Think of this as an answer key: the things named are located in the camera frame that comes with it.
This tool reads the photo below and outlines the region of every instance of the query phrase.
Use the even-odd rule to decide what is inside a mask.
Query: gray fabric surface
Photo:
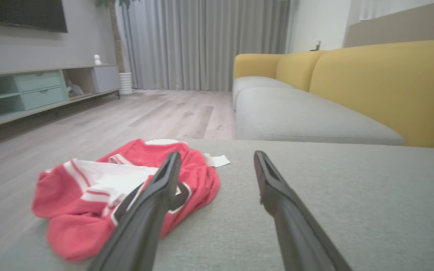
[[[232,98],[234,99],[234,110],[237,109],[236,108],[237,97],[239,96],[239,94],[244,89],[255,88],[255,87],[275,87],[275,88],[294,89],[291,85],[270,77],[264,77],[264,76],[239,77],[234,80],[234,85],[232,85]]]
[[[241,92],[236,111],[237,138],[404,145],[389,127],[306,91],[251,88]]]
[[[284,270],[259,204],[253,154],[265,151],[355,271],[434,270],[434,149],[185,139],[225,154],[221,187],[159,243],[154,270]],[[84,270],[55,257],[39,223],[0,254],[0,270]]]

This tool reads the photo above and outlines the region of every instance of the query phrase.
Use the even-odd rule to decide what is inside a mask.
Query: yellow sofa backrest
[[[336,49],[317,61],[309,92],[434,148],[434,41]]]
[[[284,55],[277,64],[275,78],[294,88],[309,91],[312,71],[319,57],[325,52],[312,51]]]

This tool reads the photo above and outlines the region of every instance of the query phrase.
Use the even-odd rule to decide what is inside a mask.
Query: laminate floor
[[[138,91],[67,108],[61,117],[39,116],[22,129],[28,122],[13,127],[13,136],[0,131],[0,250],[39,219],[31,201],[45,169],[96,160],[134,139],[236,137],[231,93],[223,91]]]

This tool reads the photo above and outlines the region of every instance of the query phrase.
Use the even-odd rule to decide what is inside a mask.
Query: plant stem
[[[118,72],[125,72],[124,57],[122,55],[122,40],[118,31],[117,13],[115,10],[115,0],[109,1],[110,20],[112,21],[113,41],[115,45],[115,55],[117,57]]]

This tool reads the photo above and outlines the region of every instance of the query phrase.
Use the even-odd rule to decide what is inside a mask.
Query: white wall
[[[0,26],[0,72],[92,65],[93,55],[115,64],[112,24],[95,0],[62,0],[68,33]]]
[[[316,39],[321,50],[342,48],[350,7],[351,0],[298,0],[292,51],[313,50]]]

